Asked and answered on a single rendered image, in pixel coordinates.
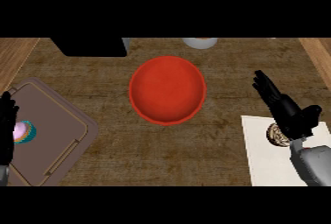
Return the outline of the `brown round tomato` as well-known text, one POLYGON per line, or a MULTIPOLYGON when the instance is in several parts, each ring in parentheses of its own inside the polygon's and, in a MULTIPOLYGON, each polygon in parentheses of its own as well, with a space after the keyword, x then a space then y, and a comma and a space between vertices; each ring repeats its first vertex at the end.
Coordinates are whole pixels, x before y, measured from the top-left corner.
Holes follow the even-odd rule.
POLYGON ((266 139, 273 146, 288 147, 290 139, 284 135, 276 123, 272 123, 266 130, 266 139))

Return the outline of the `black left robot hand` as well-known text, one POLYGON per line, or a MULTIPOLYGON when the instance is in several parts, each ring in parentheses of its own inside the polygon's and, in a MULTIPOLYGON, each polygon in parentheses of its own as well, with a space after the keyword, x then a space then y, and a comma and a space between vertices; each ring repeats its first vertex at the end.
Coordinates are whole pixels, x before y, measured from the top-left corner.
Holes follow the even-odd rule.
POLYGON ((19 107, 10 93, 0 96, 0 165, 9 165, 13 159, 16 112, 19 107))

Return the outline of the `brown tray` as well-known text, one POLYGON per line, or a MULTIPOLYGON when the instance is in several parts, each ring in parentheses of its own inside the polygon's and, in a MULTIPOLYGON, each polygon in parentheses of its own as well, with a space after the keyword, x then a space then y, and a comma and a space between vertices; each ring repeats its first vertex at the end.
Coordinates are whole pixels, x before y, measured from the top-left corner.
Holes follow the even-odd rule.
POLYGON ((19 111, 16 120, 29 121, 35 137, 15 146, 9 183, 13 186, 55 186, 89 148, 99 126, 38 78, 9 88, 19 111))

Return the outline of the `pink cupcake with teal wrapper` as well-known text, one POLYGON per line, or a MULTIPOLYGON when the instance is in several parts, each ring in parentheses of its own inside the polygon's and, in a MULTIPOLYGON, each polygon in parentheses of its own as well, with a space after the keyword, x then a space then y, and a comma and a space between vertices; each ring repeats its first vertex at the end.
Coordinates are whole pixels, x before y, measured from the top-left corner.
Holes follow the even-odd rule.
POLYGON ((34 140, 37 128, 29 121, 21 121, 15 124, 13 139, 15 144, 24 144, 34 140))

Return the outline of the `white placemat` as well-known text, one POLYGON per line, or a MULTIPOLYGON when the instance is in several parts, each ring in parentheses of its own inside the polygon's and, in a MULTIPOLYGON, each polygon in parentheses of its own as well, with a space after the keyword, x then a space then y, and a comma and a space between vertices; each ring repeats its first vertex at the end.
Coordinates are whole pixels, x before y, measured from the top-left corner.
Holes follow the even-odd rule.
MULTIPOLYGON (((306 186, 290 157, 290 147, 273 146, 266 139, 266 130, 275 119, 242 115, 242 133, 253 186, 306 186)), ((304 140, 306 148, 326 145, 331 148, 331 133, 326 123, 312 129, 313 135, 304 140)))

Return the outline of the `black appliance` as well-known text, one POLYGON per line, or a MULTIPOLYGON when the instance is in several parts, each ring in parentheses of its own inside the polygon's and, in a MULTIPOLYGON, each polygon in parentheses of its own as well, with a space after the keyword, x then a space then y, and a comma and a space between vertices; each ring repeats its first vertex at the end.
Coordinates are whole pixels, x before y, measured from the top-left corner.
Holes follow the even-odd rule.
POLYGON ((68 57, 126 57, 130 38, 52 38, 68 57))

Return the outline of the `white cup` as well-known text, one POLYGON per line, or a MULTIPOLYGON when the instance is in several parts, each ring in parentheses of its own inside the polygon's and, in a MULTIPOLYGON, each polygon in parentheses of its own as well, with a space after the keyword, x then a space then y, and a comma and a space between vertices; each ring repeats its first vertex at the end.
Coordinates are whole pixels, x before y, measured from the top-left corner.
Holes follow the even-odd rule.
POLYGON ((183 43, 193 49, 208 49, 217 43, 217 38, 183 38, 183 43))

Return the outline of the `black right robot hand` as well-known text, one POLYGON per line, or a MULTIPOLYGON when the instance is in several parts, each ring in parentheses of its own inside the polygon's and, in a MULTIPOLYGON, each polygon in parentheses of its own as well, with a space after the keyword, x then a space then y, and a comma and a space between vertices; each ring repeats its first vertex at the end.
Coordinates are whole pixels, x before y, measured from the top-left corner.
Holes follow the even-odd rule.
POLYGON ((300 108, 292 98, 282 94, 272 80, 261 70, 254 72, 253 88, 273 115, 275 123, 290 140, 313 135, 312 129, 318 126, 322 108, 310 105, 300 108))

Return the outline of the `red bowl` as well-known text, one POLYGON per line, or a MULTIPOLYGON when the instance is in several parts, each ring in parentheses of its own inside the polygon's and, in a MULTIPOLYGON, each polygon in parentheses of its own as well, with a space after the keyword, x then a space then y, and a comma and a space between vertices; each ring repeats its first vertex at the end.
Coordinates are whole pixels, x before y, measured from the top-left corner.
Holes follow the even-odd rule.
POLYGON ((185 58, 158 56, 139 65, 128 81, 128 102, 149 123, 185 123, 202 109, 205 97, 202 72, 185 58))

